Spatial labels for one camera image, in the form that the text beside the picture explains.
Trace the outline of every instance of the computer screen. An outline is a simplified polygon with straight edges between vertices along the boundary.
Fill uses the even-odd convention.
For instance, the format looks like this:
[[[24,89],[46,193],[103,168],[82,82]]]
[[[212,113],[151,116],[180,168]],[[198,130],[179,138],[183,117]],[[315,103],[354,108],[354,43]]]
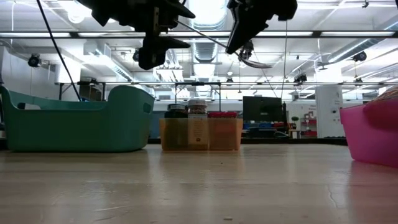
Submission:
[[[244,96],[244,121],[283,121],[282,99],[276,97]]]

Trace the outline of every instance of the white column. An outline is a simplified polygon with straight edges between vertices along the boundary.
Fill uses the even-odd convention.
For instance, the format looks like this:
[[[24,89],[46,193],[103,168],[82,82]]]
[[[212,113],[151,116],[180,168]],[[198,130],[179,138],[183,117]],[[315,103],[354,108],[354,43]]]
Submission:
[[[315,98],[318,138],[345,136],[340,120],[340,108],[343,107],[341,85],[318,86]]]
[[[65,57],[64,60],[68,67],[70,75],[72,76],[73,82],[76,83],[76,82],[80,81],[81,65],[78,62],[76,62],[70,58],[67,58],[67,57]],[[62,64],[57,65],[56,74],[57,74],[56,82],[59,82],[59,83],[70,83],[71,82],[70,77]],[[76,93],[75,93],[73,87],[70,87],[65,93],[62,94],[62,100],[63,101],[78,101],[78,98],[76,96]]]

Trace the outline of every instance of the teal plastic basket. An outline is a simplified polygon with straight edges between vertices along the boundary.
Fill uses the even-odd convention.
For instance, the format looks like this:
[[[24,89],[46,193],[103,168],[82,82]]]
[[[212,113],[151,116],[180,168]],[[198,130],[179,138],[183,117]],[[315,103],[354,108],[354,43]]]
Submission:
[[[1,87],[7,146],[14,152],[130,152],[147,144],[155,99],[114,87],[108,102],[38,98]],[[20,103],[40,110],[20,110]]]

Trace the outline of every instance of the jar lid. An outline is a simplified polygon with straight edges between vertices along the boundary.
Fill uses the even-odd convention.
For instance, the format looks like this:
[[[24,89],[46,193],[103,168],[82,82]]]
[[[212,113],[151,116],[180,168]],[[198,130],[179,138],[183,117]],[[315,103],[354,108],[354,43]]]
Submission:
[[[185,110],[185,105],[180,105],[180,104],[170,104],[167,105],[167,110]]]
[[[189,100],[188,106],[207,106],[206,100]]]

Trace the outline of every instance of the table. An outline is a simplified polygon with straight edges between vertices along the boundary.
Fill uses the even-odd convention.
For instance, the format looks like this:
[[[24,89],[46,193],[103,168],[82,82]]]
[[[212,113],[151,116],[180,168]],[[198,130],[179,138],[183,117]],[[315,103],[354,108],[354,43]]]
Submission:
[[[347,147],[0,152],[0,223],[398,223],[398,170]]]

